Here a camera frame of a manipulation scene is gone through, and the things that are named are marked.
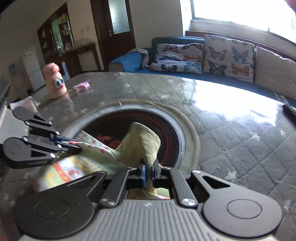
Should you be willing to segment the green patterned child garment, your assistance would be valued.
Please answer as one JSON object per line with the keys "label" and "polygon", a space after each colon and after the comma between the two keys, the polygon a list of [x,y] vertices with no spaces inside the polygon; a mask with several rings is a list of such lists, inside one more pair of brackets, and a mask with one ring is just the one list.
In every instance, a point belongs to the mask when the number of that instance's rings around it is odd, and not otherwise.
{"label": "green patterned child garment", "polygon": [[106,171],[112,175],[122,168],[137,168],[141,162],[144,162],[146,170],[150,170],[155,162],[152,160],[153,155],[148,155],[139,144],[133,147],[128,141],[127,134],[116,149],[108,147],[85,132],[78,136],[80,140],[75,142],[75,145],[82,149],[81,153],[60,158],[53,164],[42,167],[34,183],[36,192],[45,191],[96,171]]}

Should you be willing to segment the tissue pack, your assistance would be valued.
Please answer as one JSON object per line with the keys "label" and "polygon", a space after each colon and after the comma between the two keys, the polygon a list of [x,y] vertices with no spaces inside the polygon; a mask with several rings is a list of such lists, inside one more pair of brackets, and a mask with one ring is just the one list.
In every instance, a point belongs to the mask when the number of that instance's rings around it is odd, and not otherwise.
{"label": "tissue pack", "polygon": [[10,103],[10,109],[14,110],[17,107],[24,107],[26,109],[29,109],[30,111],[37,113],[37,107],[35,105],[35,101],[31,96],[27,96],[26,98],[17,101],[17,102],[13,102]]}

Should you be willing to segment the pink cartoon water bottle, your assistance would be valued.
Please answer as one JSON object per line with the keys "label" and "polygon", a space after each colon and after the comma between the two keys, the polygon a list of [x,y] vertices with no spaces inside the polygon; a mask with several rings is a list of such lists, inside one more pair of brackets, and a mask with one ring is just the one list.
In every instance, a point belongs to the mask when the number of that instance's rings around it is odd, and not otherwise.
{"label": "pink cartoon water bottle", "polygon": [[49,96],[57,99],[67,92],[65,80],[60,73],[60,68],[55,63],[49,63],[42,69]]}

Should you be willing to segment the round induction cooktop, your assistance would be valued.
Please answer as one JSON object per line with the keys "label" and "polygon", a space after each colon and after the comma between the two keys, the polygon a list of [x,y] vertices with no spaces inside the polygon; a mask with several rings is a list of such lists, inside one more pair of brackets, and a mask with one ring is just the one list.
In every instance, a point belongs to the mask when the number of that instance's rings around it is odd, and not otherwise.
{"label": "round induction cooktop", "polygon": [[[105,103],[68,125],[63,134],[66,137],[74,138],[91,123],[99,121],[103,117],[109,117],[111,114],[123,115],[127,111],[138,111],[144,117],[147,117],[148,114],[154,114],[164,120],[173,128],[173,133],[177,136],[177,157],[173,158],[175,161],[173,166],[184,173],[197,169],[201,152],[199,134],[193,123],[183,113],[168,105],[131,99]],[[160,140],[152,128],[133,121],[129,127],[127,137],[133,147],[139,144],[148,155],[152,154],[153,161],[156,159],[159,161],[164,160],[156,157],[164,141]]]}

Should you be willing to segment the white refrigerator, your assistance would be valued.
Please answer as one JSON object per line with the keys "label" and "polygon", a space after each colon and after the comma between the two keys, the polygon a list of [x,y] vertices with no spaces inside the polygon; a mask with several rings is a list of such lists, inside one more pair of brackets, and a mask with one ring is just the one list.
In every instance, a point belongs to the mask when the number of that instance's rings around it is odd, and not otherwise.
{"label": "white refrigerator", "polygon": [[26,50],[22,54],[22,61],[29,77],[32,90],[36,92],[45,85],[45,80],[34,47]]}

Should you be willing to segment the small pink hair clip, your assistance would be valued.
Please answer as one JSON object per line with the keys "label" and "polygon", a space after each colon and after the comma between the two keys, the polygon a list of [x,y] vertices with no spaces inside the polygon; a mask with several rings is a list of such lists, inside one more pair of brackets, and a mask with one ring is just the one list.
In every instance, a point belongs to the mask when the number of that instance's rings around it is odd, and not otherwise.
{"label": "small pink hair clip", "polygon": [[78,85],[75,85],[73,87],[73,89],[76,91],[76,92],[81,92],[81,91],[84,91],[84,90],[88,90],[90,88],[90,84],[85,81],[85,82],[81,82],[79,83]]}

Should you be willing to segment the dark wooden cabinet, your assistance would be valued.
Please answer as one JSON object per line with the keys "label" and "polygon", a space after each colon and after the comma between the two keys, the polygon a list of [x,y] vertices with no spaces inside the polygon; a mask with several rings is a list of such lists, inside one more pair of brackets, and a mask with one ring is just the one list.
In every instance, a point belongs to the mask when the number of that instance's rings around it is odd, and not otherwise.
{"label": "dark wooden cabinet", "polygon": [[37,30],[45,63],[56,63],[71,78],[100,71],[90,1],[58,1],[61,6]]}

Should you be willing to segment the blue sofa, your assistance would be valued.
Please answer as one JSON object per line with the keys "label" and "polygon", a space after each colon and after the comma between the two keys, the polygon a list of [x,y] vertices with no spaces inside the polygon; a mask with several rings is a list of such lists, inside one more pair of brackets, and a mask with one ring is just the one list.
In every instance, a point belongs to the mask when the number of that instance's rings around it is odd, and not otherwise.
{"label": "blue sofa", "polygon": [[215,35],[160,37],[109,62],[110,72],[164,74],[245,89],[295,106],[295,61]]}

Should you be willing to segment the blue blanket on sofa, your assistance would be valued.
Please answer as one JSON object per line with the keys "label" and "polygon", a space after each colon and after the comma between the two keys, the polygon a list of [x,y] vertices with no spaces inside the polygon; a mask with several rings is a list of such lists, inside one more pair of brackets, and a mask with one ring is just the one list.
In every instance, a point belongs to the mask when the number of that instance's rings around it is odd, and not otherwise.
{"label": "blue blanket on sofa", "polygon": [[109,72],[137,72],[149,66],[151,48],[134,48],[108,64]]}

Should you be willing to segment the low butterfly pillow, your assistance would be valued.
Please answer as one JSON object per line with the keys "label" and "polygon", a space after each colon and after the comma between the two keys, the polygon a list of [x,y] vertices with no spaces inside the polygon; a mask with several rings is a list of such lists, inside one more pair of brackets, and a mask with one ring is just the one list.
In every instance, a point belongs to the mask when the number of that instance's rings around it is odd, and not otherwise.
{"label": "low butterfly pillow", "polygon": [[151,70],[202,74],[204,46],[200,43],[158,44]]}

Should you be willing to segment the dark wooden door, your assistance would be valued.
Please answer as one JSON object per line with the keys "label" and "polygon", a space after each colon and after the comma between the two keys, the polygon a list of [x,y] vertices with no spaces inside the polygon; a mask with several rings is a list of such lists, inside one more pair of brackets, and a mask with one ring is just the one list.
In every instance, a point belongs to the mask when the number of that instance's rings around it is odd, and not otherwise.
{"label": "dark wooden door", "polygon": [[110,61],[136,47],[128,0],[90,2],[104,69]]}

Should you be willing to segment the upright butterfly cushion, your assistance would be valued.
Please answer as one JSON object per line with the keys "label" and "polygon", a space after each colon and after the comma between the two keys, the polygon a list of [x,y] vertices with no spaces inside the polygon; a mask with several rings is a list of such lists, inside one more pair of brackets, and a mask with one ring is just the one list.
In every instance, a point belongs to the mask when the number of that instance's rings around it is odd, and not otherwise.
{"label": "upright butterfly cushion", "polygon": [[206,35],[204,51],[203,72],[253,82],[254,44]]}

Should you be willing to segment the black remote control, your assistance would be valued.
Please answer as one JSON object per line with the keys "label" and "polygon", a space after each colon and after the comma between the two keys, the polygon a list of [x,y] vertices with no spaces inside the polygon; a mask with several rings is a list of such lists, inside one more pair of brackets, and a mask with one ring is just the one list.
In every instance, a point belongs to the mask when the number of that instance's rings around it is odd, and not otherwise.
{"label": "black remote control", "polygon": [[283,113],[288,117],[288,119],[296,125],[296,111],[295,109],[290,106],[289,104],[284,104],[282,106]]}

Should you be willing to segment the plain beige cushion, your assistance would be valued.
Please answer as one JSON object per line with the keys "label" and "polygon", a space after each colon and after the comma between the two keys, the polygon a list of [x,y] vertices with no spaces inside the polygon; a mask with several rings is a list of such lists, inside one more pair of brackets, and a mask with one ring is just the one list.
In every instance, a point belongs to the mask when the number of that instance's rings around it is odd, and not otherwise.
{"label": "plain beige cushion", "polygon": [[254,83],[295,100],[295,61],[256,47]]}

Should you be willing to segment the window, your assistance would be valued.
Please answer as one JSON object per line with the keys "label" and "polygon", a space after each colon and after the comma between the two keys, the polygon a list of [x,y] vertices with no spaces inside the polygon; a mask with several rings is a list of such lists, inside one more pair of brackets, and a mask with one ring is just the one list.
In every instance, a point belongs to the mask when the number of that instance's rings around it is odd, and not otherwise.
{"label": "window", "polygon": [[192,1],[193,18],[232,23],[295,43],[295,10],[286,1]]}

